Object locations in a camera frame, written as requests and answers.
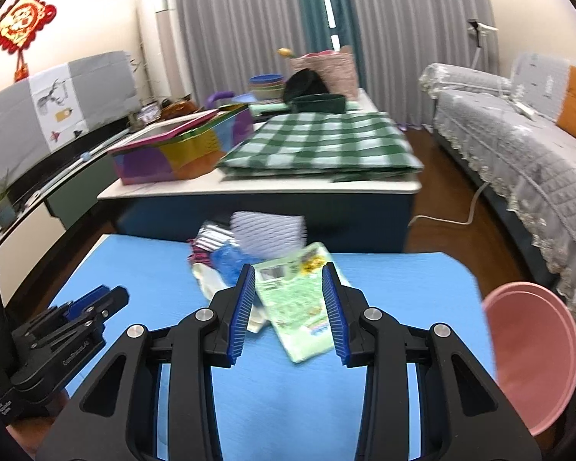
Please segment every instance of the blue plastic wrapper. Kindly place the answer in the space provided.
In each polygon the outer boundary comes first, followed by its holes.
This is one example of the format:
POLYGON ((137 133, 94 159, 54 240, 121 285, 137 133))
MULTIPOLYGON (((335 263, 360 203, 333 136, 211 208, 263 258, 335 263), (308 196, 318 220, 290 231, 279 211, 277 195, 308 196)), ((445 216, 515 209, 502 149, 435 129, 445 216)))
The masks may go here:
POLYGON ((235 286, 244 264, 259 264, 263 260, 245 254, 237 246, 225 243, 209 255, 213 268, 222 276, 227 286, 235 286))

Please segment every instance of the pink bucket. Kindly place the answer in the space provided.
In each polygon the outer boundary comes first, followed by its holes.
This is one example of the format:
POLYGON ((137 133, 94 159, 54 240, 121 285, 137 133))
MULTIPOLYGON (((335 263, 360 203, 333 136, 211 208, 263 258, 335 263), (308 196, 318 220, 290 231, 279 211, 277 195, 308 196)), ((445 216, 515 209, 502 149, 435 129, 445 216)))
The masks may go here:
POLYGON ((497 381, 533 436, 549 428, 576 387, 576 323, 559 298, 533 283, 510 283, 483 302, 497 381))

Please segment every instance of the wall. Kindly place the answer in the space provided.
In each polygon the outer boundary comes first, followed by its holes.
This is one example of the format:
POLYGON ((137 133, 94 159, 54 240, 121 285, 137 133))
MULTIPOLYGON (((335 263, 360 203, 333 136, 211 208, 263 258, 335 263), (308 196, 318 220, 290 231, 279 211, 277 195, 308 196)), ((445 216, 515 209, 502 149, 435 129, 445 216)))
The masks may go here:
POLYGON ((576 61, 576 9, 570 0, 491 0, 499 27, 500 73, 524 51, 576 61))
MULTIPOLYGON (((25 51, 30 74, 57 64, 103 52, 126 50, 142 62, 136 0, 44 0, 58 9, 56 18, 41 30, 25 51)), ((7 0, 0 15, 13 0, 7 0)), ((0 90, 13 83, 17 55, 0 49, 0 90)), ((139 97, 149 98, 143 67, 134 73, 139 97)))

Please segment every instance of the silver screw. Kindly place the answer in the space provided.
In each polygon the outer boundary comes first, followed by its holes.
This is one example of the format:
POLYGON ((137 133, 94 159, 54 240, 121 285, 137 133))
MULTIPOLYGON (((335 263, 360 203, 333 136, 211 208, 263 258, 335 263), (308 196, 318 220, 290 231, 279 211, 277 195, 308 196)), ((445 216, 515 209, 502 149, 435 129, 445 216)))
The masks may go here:
POLYGON ((197 312, 196 317, 200 321, 208 321, 213 317, 213 310, 210 308, 201 308, 201 310, 197 312))
POLYGON ((363 313, 365 319, 370 321, 379 321, 382 319, 382 312, 379 308, 370 307, 363 313))
POLYGON ((433 332, 440 338, 447 338, 450 336, 450 328, 446 324, 436 324, 433 328, 433 332))
POLYGON ((126 331, 126 334, 130 337, 130 338, 138 338, 139 336, 141 336, 143 333, 145 332, 145 328, 143 326, 141 326, 140 324, 135 324, 133 326, 130 326, 128 328, 128 330, 126 331))

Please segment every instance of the teal curtain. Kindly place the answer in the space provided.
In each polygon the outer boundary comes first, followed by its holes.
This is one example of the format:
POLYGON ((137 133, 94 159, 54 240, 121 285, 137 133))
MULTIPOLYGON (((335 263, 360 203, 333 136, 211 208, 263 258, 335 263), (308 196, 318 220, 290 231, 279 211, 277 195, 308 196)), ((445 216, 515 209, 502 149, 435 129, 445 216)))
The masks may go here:
POLYGON ((352 0, 330 0, 335 14, 336 33, 342 45, 350 45, 359 73, 361 86, 365 86, 365 62, 361 45, 361 31, 352 0))
POLYGON ((324 0, 300 0, 300 2, 307 52, 321 52, 333 48, 324 0))

